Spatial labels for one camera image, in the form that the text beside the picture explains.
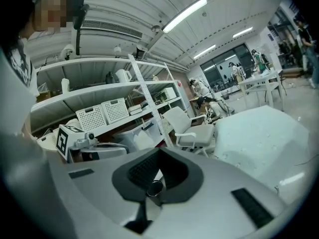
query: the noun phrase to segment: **ventilation grille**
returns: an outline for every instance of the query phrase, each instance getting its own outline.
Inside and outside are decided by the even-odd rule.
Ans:
[[[94,20],[85,20],[83,22],[82,27],[105,29],[108,31],[114,31],[114,32],[122,33],[122,34],[131,35],[139,39],[141,39],[143,35],[143,33],[128,27],[124,27],[124,26],[120,26],[120,25],[116,25],[112,23],[101,22],[101,21],[94,21]]]

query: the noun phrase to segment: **jeans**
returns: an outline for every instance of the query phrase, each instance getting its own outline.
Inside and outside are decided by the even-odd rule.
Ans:
[[[319,85],[319,61],[317,59],[315,50],[312,47],[306,48],[306,56],[314,68],[313,76],[312,76],[313,83],[316,86],[318,86]]]

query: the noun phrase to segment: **basket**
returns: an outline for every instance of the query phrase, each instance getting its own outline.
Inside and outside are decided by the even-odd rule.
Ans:
[[[92,131],[106,125],[101,105],[79,110],[76,115],[84,131]]]
[[[56,138],[54,133],[46,134],[36,141],[42,148],[47,150],[56,151]]]
[[[101,103],[108,124],[112,124],[129,116],[124,98]]]

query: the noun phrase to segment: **person in black shirt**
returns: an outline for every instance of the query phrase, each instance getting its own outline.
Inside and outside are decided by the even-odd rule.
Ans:
[[[309,79],[310,85],[316,89],[319,85],[319,61],[317,59],[314,45],[312,43],[312,39],[308,33],[308,31],[304,28],[304,19],[301,17],[301,15],[297,15],[294,18],[295,24],[298,26],[298,34],[301,38],[303,48],[306,51],[306,56],[309,59],[309,61],[312,63],[314,71],[313,76]]]

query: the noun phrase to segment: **ceiling light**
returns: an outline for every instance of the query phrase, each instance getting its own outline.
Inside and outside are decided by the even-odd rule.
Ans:
[[[190,16],[193,12],[197,11],[198,9],[202,8],[204,5],[207,4],[207,0],[199,0],[189,7],[187,7],[185,10],[183,10],[181,13],[179,13],[175,18],[173,18],[163,29],[163,32],[165,34],[169,33],[174,27],[176,27],[179,23],[181,23],[185,18]]]
[[[216,45],[214,44],[213,46],[210,46],[208,49],[205,49],[204,51],[200,52],[198,55],[196,55],[196,56],[194,57],[194,59],[198,58],[200,55],[203,55],[203,54],[206,53],[207,51],[209,51],[209,50],[215,48],[215,46],[216,46]]]
[[[243,33],[246,33],[246,32],[248,32],[248,31],[250,31],[251,29],[253,29],[253,27],[247,28],[247,29],[245,29],[244,31],[241,31],[241,32],[239,32],[239,33],[237,33],[237,34],[234,34],[234,35],[233,35],[233,38],[235,38],[236,36],[241,35],[241,34],[243,34]]]
[[[232,56],[230,56],[229,58],[226,58],[225,61],[228,60],[228,59],[231,59],[231,58],[233,58],[233,57],[236,57],[236,55],[232,55]]]
[[[210,68],[213,68],[213,67],[215,67],[215,65],[212,65],[212,66],[206,68],[206,69],[204,70],[204,72],[206,72],[207,70],[209,70]]]

